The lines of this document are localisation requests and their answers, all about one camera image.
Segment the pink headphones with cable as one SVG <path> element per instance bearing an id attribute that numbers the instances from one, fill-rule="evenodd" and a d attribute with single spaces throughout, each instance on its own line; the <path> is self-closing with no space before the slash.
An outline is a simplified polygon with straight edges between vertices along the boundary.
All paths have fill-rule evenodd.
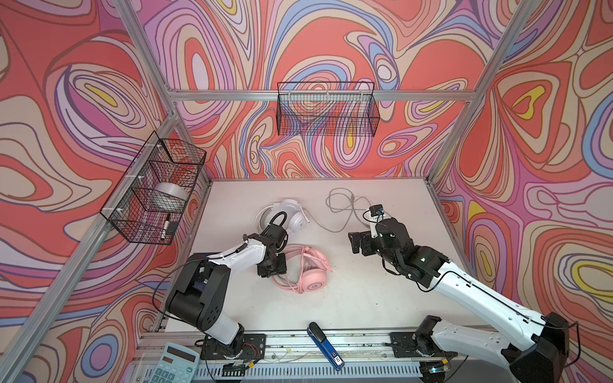
<path id="1" fill-rule="evenodd" d="M 286 260 L 299 260 L 299 277 L 292 282 L 285 274 L 275 275 L 271 280 L 277 287 L 302 295 L 321 290 L 327 285 L 328 274 L 332 273 L 333 269 L 324 253 L 314 247 L 292 244 L 285 248 L 284 254 Z"/>

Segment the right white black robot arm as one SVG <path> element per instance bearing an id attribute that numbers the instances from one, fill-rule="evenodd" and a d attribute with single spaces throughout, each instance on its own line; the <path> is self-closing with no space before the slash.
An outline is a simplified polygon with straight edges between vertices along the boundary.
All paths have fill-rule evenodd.
<path id="1" fill-rule="evenodd" d="M 491 331 L 454 325 L 428 315 L 413 333 L 416 353 L 475 357 L 508 370 L 519 382 L 558 382 L 568 364 L 570 323 L 552 312 L 543 315 L 515 303 L 459 268 L 432 247 L 413 242 L 395 218 L 370 220 L 370 230 L 348 235 L 352 251 L 378 255 L 390 273 L 439 293 L 491 326 Z"/>

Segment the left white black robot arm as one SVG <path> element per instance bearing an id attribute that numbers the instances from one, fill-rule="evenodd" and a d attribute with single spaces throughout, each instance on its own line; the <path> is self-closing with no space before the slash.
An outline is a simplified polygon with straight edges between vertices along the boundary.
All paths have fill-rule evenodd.
<path id="1" fill-rule="evenodd" d="M 254 267 L 270 279 L 287 273 L 284 249 L 289 234 L 274 223 L 225 252 L 195 253 L 180 268 L 164 304 L 164 313 L 198 329 L 224 357 L 239 357 L 245 347 L 244 327 L 223 312 L 231 279 Z"/>

